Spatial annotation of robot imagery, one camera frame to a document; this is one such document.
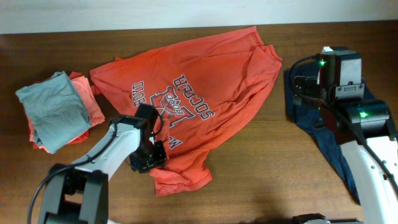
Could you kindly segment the orange printed t-shirt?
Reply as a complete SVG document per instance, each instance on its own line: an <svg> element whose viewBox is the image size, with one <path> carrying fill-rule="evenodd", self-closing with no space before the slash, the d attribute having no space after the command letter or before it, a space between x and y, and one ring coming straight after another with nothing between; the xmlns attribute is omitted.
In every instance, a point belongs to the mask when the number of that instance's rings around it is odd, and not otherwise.
<svg viewBox="0 0 398 224"><path fill-rule="evenodd" d="M212 179L212 149L247 125L269 96L282 59L255 27L148 50L90 71L95 89L121 114L152 105L166 163L150 171L158 196Z"/></svg>

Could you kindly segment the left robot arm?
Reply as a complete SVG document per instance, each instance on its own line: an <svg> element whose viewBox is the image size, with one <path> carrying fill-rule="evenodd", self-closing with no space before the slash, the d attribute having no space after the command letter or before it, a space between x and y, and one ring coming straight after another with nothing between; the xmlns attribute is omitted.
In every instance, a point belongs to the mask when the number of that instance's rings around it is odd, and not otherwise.
<svg viewBox="0 0 398 224"><path fill-rule="evenodd" d="M135 115L111 120L106 135L70 165L55 164L40 183L44 198L39 223L111 223L108 183L120 165L145 173L166 162L162 141L156 141L152 105L139 105Z"/></svg>

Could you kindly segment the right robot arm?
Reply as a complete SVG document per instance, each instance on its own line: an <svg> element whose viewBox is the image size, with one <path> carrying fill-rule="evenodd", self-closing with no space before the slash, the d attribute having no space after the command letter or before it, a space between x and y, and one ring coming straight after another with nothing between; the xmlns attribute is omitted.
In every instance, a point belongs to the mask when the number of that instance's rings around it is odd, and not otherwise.
<svg viewBox="0 0 398 224"><path fill-rule="evenodd" d="M362 58L325 47L285 73L293 122L311 135L360 204L365 223L397 222L397 128L362 76Z"/></svg>

